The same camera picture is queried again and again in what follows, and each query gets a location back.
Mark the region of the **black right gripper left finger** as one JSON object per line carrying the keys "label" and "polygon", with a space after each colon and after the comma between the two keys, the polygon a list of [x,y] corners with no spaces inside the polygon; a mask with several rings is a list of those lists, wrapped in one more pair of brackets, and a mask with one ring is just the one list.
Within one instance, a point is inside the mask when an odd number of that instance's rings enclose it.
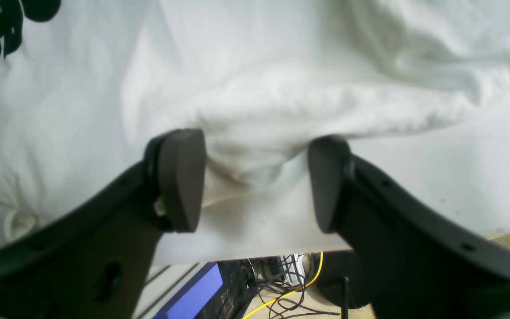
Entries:
{"label": "black right gripper left finger", "polygon": [[0,249],[0,318],[131,318],[162,235],[196,231],[205,171],[202,130],[151,139],[91,200]]}

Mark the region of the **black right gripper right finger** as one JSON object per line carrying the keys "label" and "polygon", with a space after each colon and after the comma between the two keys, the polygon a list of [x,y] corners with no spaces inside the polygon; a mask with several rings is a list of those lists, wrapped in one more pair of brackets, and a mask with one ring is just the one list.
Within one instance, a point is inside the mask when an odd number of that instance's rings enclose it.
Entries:
{"label": "black right gripper right finger", "polygon": [[438,214],[338,135],[310,141],[314,214],[360,258],[378,319],[510,319],[510,250]]}

